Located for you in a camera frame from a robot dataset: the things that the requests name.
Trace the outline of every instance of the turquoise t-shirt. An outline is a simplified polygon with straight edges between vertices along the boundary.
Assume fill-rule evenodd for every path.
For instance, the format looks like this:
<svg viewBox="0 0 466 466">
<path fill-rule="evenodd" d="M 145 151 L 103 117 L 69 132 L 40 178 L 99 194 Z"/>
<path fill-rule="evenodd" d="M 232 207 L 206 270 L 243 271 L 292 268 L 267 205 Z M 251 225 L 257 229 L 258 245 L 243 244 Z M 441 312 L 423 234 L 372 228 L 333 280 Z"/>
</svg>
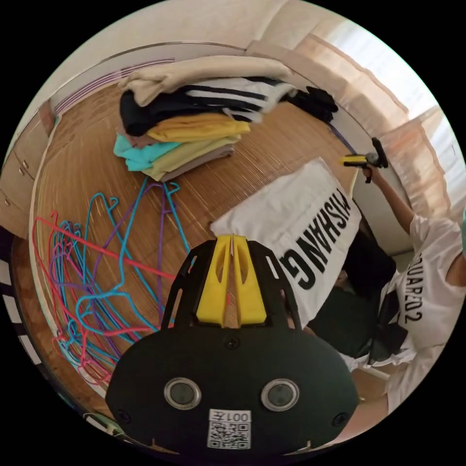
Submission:
<svg viewBox="0 0 466 466">
<path fill-rule="evenodd" d="M 116 156 L 126 159 L 129 171 L 142 171 L 150 168 L 155 160 L 180 144 L 179 142 L 157 142 L 139 149 L 132 147 L 124 136 L 117 133 L 113 152 Z"/>
</svg>

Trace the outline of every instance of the qr code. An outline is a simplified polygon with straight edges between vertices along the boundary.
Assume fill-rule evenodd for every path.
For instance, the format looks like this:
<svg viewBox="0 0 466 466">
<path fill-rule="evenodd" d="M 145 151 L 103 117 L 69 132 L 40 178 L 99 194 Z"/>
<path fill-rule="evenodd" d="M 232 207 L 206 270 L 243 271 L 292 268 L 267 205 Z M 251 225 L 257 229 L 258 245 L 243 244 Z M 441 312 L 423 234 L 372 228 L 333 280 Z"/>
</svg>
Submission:
<svg viewBox="0 0 466 466">
<path fill-rule="evenodd" d="M 251 424 L 211 421 L 207 446 L 234 450 L 251 448 Z"/>
</svg>

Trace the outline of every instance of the bamboo mat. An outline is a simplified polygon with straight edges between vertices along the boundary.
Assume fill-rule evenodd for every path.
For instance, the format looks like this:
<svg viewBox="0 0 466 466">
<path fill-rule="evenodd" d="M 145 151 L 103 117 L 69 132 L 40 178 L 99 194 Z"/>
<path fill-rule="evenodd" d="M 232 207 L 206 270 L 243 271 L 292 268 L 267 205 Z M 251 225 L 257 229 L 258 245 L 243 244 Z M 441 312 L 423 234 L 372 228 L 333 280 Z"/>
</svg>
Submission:
<svg viewBox="0 0 466 466">
<path fill-rule="evenodd" d="M 35 215 L 49 219 L 51 211 L 56 210 L 58 224 L 71 220 L 81 223 L 84 228 L 89 201 L 97 192 L 108 200 L 111 196 L 118 197 L 119 205 L 113 211 L 116 221 L 134 202 L 144 175 L 128 172 L 124 160 L 113 154 L 119 95 L 120 90 L 116 86 L 109 86 L 63 115 L 55 129 L 37 184 Z M 343 188 L 350 191 L 356 171 L 337 163 L 348 150 L 323 122 L 288 103 L 282 103 L 265 116 L 262 124 L 252 125 L 251 129 L 251 133 L 235 145 L 236 152 L 232 157 L 212 161 L 174 180 L 181 187 L 174 200 L 190 247 L 213 238 L 208 228 L 210 221 L 274 179 L 297 170 L 316 157 L 325 160 Z M 153 268 L 157 268 L 160 211 L 161 192 L 155 188 L 141 200 L 128 241 L 133 259 Z M 112 229 L 99 199 L 92 210 L 88 239 L 102 245 Z M 35 238 L 42 259 L 47 258 L 49 234 L 50 229 L 38 223 Z M 108 250 L 119 253 L 117 239 L 112 240 Z M 161 269 L 175 275 L 185 256 L 177 227 L 168 217 Z M 93 264 L 96 257 L 97 254 L 91 252 L 89 263 Z M 124 272 L 126 281 L 121 291 L 127 292 L 138 311 L 157 325 L 157 306 L 152 297 L 131 267 L 124 266 Z M 156 277 L 145 272 L 143 275 L 155 291 Z M 52 310 L 50 290 L 41 273 L 39 280 L 47 306 Z M 119 281 L 117 260 L 104 256 L 97 270 L 96 282 L 102 290 L 108 290 Z M 170 281 L 163 279 L 162 283 L 163 302 L 166 302 Z M 230 295 L 225 324 L 236 327 L 236 301 L 232 286 Z M 111 298 L 110 301 L 130 325 L 140 325 L 127 300 Z M 120 339 L 118 342 L 121 351 L 127 349 L 124 342 Z"/>
</svg>

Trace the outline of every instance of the label sticker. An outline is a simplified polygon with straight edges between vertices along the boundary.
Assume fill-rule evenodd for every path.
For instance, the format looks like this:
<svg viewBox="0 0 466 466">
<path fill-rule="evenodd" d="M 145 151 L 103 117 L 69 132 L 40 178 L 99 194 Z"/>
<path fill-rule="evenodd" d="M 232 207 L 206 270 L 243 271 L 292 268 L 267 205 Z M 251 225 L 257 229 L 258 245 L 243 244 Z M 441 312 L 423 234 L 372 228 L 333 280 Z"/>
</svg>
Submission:
<svg viewBox="0 0 466 466">
<path fill-rule="evenodd" d="M 251 448 L 251 411 L 209 411 L 207 447 L 219 449 Z"/>
</svg>

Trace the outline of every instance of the drawer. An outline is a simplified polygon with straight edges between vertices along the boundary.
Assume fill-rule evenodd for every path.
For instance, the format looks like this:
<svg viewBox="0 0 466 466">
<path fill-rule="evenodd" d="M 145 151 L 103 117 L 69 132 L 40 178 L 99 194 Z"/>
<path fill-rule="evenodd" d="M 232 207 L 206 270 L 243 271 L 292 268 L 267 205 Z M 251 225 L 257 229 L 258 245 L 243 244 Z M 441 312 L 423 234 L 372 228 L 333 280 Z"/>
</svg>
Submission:
<svg viewBox="0 0 466 466">
<path fill-rule="evenodd" d="M 39 115 L 36 115 L 19 135 L 13 146 L 16 158 L 32 178 L 35 178 L 39 170 L 40 161 L 48 141 L 47 131 L 40 121 Z"/>
<path fill-rule="evenodd" d="M 34 180 L 11 153 L 1 172 L 0 189 L 12 204 L 29 214 L 33 186 Z"/>
<path fill-rule="evenodd" d="M 19 209 L 0 190 L 0 225 L 9 232 L 26 239 L 28 236 L 29 211 Z"/>
</svg>

